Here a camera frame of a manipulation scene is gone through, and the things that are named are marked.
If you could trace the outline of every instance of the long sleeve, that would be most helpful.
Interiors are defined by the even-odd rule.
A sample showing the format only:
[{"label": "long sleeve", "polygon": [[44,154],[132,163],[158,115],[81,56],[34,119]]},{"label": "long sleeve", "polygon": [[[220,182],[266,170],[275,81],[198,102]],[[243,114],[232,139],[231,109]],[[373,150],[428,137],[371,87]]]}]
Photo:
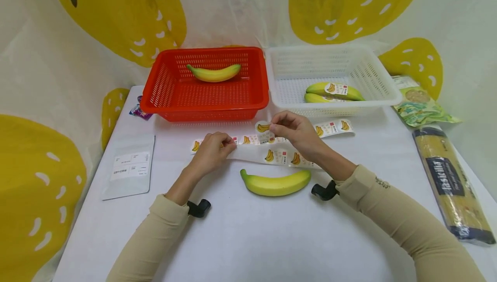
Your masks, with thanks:
[{"label": "long sleeve", "polygon": [[461,243],[429,211],[362,165],[336,182],[340,198],[373,220],[412,257],[419,282],[485,281]]},{"label": "long sleeve", "polygon": [[107,282],[151,281],[160,261],[183,231],[188,210],[187,206],[181,207],[164,195],[158,195],[150,207],[150,214],[119,254]]}]

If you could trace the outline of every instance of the purple package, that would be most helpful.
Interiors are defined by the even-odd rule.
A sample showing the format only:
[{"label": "purple package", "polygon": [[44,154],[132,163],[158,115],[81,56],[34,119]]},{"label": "purple package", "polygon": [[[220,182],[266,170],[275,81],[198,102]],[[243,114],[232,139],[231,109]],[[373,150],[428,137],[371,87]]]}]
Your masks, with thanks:
[{"label": "purple package", "polygon": [[143,112],[142,109],[140,108],[140,104],[137,104],[129,113],[130,113],[130,115],[143,118],[146,121],[149,120],[153,115],[152,113]]}]

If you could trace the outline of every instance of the red plastic basket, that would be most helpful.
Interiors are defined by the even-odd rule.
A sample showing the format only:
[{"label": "red plastic basket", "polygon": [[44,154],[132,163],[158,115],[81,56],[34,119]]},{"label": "red plastic basket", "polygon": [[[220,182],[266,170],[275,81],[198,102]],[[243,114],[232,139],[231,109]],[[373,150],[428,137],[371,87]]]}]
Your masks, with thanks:
[{"label": "red plastic basket", "polygon": [[[230,80],[196,79],[187,64],[223,69],[241,64]],[[269,93],[262,50],[257,47],[174,49],[162,51],[148,76],[140,103],[145,113],[170,122],[252,119],[267,106]]]}]

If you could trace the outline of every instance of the white basket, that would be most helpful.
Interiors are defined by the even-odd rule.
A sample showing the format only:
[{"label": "white basket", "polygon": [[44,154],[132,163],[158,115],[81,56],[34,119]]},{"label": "white basket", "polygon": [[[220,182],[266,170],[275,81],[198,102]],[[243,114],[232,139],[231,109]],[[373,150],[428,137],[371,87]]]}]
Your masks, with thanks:
[{"label": "white basket", "polygon": [[[356,116],[402,101],[383,64],[362,44],[274,47],[265,55],[271,99],[281,110],[304,116]],[[306,103],[307,87],[322,81],[353,86],[366,101]]]}]

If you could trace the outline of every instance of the pasta package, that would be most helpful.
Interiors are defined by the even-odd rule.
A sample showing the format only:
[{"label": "pasta package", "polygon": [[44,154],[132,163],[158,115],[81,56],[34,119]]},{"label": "pasta package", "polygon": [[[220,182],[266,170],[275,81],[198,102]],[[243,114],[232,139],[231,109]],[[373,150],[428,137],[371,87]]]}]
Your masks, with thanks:
[{"label": "pasta package", "polygon": [[461,241],[495,244],[494,234],[445,133],[422,127],[412,135],[449,231]]},{"label": "pasta package", "polygon": [[411,77],[400,75],[392,78],[402,93],[402,102],[393,108],[409,126],[417,127],[431,122],[461,122],[445,112]]}]

